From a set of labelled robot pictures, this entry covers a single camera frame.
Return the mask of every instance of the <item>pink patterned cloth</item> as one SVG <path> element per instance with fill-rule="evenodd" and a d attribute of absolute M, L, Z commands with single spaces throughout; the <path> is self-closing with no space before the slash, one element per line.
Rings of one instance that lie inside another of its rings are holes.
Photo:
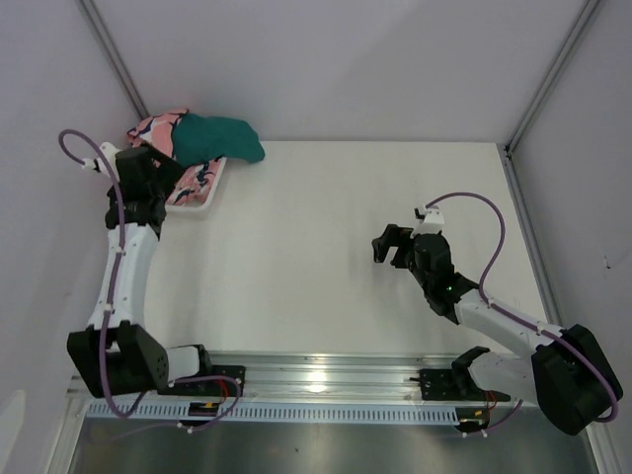
<path fill-rule="evenodd" d="M 148 117 L 127 131 L 127 139 L 132 147 L 148 143 L 164 155 L 178 161 L 174 153 L 171 132 L 188 112 L 189 109 L 173 109 L 160 116 Z M 218 169 L 219 161 L 217 160 L 187 168 L 167 199 L 167 203 L 169 205 L 184 205 L 194 200 L 201 203 L 206 202 Z"/>

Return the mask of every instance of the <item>clothes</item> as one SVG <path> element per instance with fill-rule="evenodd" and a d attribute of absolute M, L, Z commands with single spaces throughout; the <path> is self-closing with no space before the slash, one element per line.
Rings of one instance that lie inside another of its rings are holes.
<path fill-rule="evenodd" d="M 193 200 L 198 200 L 202 203 L 206 202 L 215 182 L 218 169 L 218 160 L 187 168 L 187 171 L 185 171 L 185 174 L 178 181 L 176 188 L 167 199 L 167 203 L 170 205 L 183 205 Z"/>
<path fill-rule="evenodd" d="M 235 118 L 201 117 L 188 113 L 172 132 L 176 160 L 189 167 L 225 156 L 257 163 L 266 156 L 259 135 Z"/>
<path fill-rule="evenodd" d="M 189 109 L 179 108 L 173 109 L 160 116 L 148 117 L 127 131 L 127 139 L 132 147 L 149 143 L 163 154 L 176 159 L 174 154 L 174 142 L 171 135 L 176 125 L 180 123 L 188 112 Z"/>

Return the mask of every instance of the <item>teal fabric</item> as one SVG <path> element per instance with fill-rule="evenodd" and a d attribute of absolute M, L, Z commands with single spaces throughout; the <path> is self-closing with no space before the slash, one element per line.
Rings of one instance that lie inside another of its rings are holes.
<path fill-rule="evenodd" d="M 178 163 L 188 168 L 215 158 L 241 158 L 257 163 L 266 156 L 259 135 L 247 122 L 235 118 L 186 114 L 171 133 Z"/>

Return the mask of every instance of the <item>gray wall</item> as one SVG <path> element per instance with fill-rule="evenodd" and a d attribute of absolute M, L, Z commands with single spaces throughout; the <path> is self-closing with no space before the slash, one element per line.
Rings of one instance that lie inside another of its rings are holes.
<path fill-rule="evenodd" d="M 610 426 L 632 472 L 632 2 L 607 0 L 535 126 L 518 176 L 566 324 L 589 326 L 617 371 Z"/>
<path fill-rule="evenodd" d="M 584 0 L 97 0 L 151 113 L 505 142 Z"/>
<path fill-rule="evenodd" d="M 134 115 L 72 0 L 3 0 L 0 71 L 0 403 L 27 392 L 6 471 L 27 474 L 48 456 L 72 369 L 65 338 L 91 313 L 106 256 L 107 184 L 56 135 L 121 139 Z"/>

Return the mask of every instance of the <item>gray floor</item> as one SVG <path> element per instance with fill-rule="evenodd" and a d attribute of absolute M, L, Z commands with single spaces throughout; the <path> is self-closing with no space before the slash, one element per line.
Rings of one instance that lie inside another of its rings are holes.
<path fill-rule="evenodd" d="M 487 439 L 453 428 L 230 422 L 198 434 L 145 422 L 88 420 L 70 472 L 100 473 L 596 473 L 586 437 L 523 410 Z"/>

